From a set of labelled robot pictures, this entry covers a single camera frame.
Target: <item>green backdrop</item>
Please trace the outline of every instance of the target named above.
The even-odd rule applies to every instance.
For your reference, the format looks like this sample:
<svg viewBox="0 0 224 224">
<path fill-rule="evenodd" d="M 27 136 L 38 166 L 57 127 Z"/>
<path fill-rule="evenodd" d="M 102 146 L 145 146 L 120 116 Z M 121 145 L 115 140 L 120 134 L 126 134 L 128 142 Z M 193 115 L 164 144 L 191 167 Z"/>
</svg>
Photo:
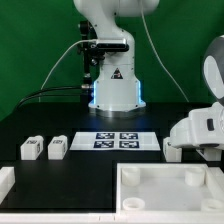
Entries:
<svg viewBox="0 0 224 224">
<path fill-rule="evenodd" d="M 211 41 L 224 34 L 223 0 L 161 0 L 146 17 L 156 49 L 191 102 L 212 102 L 201 75 Z M 83 19 L 72 0 L 0 1 L 0 120 L 16 103 L 39 90 L 48 72 L 74 42 Z M 146 102 L 184 102 L 161 69 L 148 43 L 141 18 L 118 18 L 136 38 L 136 76 Z M 74 50 L 60 64 L 47 87 L 80 84 L 82 58 Z"/>
</svg>

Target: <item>small white block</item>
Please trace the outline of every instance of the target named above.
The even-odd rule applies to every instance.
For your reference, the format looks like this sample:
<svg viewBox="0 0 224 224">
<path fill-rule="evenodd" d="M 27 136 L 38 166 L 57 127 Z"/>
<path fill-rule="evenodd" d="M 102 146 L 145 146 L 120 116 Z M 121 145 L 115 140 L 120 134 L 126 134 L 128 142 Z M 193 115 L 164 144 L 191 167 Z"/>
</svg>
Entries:
<svg viewBox="0 0 224 224">
<path fill-rule="evenodd" d="M 21 146 L 22 160 L 36 160 L 43 151 L 43 137 L 29 137 Z"/>
<path fill-rule="evenodd" d="M 54 137 L 48 145 L 48 159 L 62 160 L 68 150 L 68 139 L 62 135 Z"/>
<path fill-rule="evenodd" d="M 215 148 L 205 148 L 196 150 L 206 161 L 221 161 L 222 150 Z"/>
<path fill-rule="evenodd" d="M 163 153 L 167 162 L 181 162 L 182 149 L 170 145 L 170 138 L 163 140 Z"/>
<path fill-rule="evenodd" d="M 0 170 L 0 204 L 15 184 L 14 167 L 3 167 Z"/>
</svg>

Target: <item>warning label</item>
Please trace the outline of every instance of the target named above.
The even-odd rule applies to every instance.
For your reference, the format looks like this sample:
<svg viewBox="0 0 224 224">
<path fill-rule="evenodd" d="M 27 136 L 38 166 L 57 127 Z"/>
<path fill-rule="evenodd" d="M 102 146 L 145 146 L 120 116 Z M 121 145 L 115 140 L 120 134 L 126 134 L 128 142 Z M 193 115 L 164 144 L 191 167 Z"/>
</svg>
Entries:
<svg viewBox="0 0 224 224">
<path fill-rule="evenodd" d="M 114 74 L 112 75 L 111 79 L 123 79 L 120 70 L 117 68 Z"/>
</svg>

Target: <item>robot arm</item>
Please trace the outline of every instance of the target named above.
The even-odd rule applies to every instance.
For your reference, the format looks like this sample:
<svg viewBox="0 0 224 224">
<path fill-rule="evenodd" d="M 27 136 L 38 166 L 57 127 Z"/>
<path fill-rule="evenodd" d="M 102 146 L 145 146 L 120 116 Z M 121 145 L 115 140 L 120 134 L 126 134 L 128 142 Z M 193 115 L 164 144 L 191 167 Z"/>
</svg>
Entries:
<svg viewBox="0 0 224 224">
<path fill-rule="evenodd" d="M 204 148 L 209 151 L 209 157 L 213 158 L 215 156 L 212 154 L 216 154 L 220 149 L 224 150 L 223 52 L 224 36 L 216 38 L 211 43 L 203 63 L 205 82 L 218 102 L 210 108 L 192 110 L 187 118 L 178 122 L 170 131 L 170 146 L 174 148 Z"/>
<path fill-rule="evenodd" d="M 90 113 L 104 117 L 130 117 L 142 113 L 141 85 L 135 76 L 135 41 L 115 23 L 118 16 L 140 16 L 140 0 L 74 0 L 97 34 L 97 50 L 104 50 L 100 75 L 94 83 Z M 142 0 L 144 13 L 154 11 L 159 0 Z"/>
</svg>

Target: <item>black table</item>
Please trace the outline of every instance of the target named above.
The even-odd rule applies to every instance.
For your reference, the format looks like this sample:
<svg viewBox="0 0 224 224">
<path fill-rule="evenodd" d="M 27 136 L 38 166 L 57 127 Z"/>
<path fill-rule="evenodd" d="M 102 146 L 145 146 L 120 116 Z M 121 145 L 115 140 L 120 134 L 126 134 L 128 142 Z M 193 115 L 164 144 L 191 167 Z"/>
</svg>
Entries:
<svg viewBox="0 0 224 224">
<path fill-rule="evenodd" d="M 69 151 L 62 161 L 49 161 L 47 146 L 54 136 L 66 135 L 69 146 L 77 131 L 153 131 L 161 149 L 164 137 L 194 108 L 208 104 L 153 103 L 146 113 L 129 119 L 93 116 L 79 103 L 33 103 L 0 123 L 0 166 L 15 167 L 16 184 L 0 212 L 115 212 L 116 164 L 163 163 L 162 152 Z M 44 137 L 44 151 L 36 161 L 21 161 L 20 146 L 30 136 Z M 183 163 L 205 163 L 186 150 Z M 224 168 L 223 162 L 209 166 Z"/>
</svg>

